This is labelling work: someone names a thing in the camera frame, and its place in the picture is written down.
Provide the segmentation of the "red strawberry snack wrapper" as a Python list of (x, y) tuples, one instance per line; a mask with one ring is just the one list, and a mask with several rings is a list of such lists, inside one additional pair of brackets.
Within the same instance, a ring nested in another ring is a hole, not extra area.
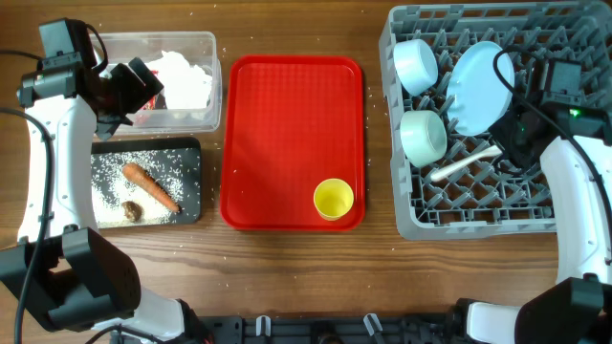
[[(158, 70), (152, 70), (151, 72), (155, 77), (159, 76)], [(162, 84), (162, 89), (152, 98), (150, 98), (141, 108), (142, 110), (155, 110), (157, 108), (158, 99), (163, 95), (164, 85)]]

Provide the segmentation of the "white tissue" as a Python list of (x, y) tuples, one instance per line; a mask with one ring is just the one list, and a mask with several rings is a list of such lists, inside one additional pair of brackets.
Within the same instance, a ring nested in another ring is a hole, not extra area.
[(190, 64), (177, 52), (162, 51), (162, 57), (145, 66), (159, 79), (164, 88), (165, 107), (172, 110), (204, 109), (212, 91), (213, 76), (202, 67)]

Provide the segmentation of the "large light blue plate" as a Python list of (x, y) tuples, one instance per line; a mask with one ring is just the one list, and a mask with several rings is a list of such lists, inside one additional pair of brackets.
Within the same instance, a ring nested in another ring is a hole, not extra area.
[(483, 134), (510, 106), (512, 93), (493, 69), (493, 59), (501, 51), (494, 42), (478, 42), (462, 54), (453, 68), (447, 87), (447, 98), (453, 98), (448, 119), (457, 120), (454, 130), (462, 136)]

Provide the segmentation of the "white plastic spoon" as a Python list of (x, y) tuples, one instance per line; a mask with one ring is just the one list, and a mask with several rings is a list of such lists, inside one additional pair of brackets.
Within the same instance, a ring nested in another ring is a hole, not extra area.
[(494, 145), (491, 146), (487, 149), (484, 149), (478, 153), (474, 153), (466, 158), (463, 158), (460, 161), (456, 161), (454, 163), (451, 163), (450, 165), (444, 166), (442, 168), (436, 169), (434, 170), (431, 174), (430, 174), (430, 180), (432, 182), (439, 182), (442, 179), (450, 176), (451, 174), (459, 171), (460, 169), (468, 166), (469, 164), (481, 160), (481, 159), (485, 159), (485, 158), (494, 158), (497, 157), (499, 155), (502, 154), (501, 149)]

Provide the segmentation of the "orange carrot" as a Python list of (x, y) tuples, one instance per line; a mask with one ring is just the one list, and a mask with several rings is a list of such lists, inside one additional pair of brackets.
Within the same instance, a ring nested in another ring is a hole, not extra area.
[(138, 164), (129, 162), (122, 168), (122, 174), (129, 182), (137, 185), (173, 213), (180, 213), (180, 206), (157, 184)]

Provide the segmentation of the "mint green bowl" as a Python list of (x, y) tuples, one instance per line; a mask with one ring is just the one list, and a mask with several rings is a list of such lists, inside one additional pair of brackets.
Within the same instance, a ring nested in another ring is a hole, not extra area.
[(446, 127), (433, 111), (405, 112), (400, 123), (400, 137), (404, 154), (415, 167), (434, 163), (446, 154)]

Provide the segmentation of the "white rice pile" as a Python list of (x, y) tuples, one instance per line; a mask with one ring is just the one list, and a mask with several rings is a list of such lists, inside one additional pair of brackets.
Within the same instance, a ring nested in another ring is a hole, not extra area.
[[(100, 228), (161, 225), (174, 215), (137, 185), (129, 182), (122, 168), (129, 162), (141, 166), (157, 184), (179, 203), (184, 199), (183, 165), (176, 155), (160, 150), (98, 154), (91, 157), (92, 202)], [(142, 208), (142, 217), (130, 223), (124, 216), (123, 202), (132, 201)]]

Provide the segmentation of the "small light blue bowl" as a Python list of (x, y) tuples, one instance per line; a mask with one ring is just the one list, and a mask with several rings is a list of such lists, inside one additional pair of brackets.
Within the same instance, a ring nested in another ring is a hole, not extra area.
[(393, 62), (402, 86), (413, 96), (424, 93), (437, 81), (434, 52), (422, 39), (397, 43), (393, 49)]

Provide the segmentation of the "brown food scrap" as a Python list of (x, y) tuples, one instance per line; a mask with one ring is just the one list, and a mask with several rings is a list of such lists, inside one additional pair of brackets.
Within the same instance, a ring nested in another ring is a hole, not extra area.
[(121, 206), (123, 208), (125, 218), (130, 223), (137, 223), (141, 219), (142, 208), (138, 204), (132, 201), (127, 201), (123, 202)]

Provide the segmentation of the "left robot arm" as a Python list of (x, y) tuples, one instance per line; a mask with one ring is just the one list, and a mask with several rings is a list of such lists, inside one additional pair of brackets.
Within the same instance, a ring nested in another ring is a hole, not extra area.
[(92, 203), (91, 150), (163, 86), (138, 58), (110, 67), (96, 29), (58, 19), (39, 28), (44, 55), (22, 77), (16, 115), (28, 123), (27, 208), (17, 243), (1, 253), (1, 281), (23, 318), (48, 332), (114, 333), (149, 343), (210, 343), (213, 332), (183, 300), (144, 288), (131, 258), (103, 238)]

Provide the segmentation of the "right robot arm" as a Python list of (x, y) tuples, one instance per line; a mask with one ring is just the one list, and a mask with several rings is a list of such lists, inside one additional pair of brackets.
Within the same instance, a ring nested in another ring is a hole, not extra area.
[(581, 66), (545, 62), (534, 100), (515, 91), (506, 54), (457, 64), (448, 115), (457, 131), (491, 131), (520, 167), (539, 163), (557, 225), (557, 283), (515, 308), (471, 302), (465, 336), (479, 343), (611, 340), (611, 118), (579, 104)]

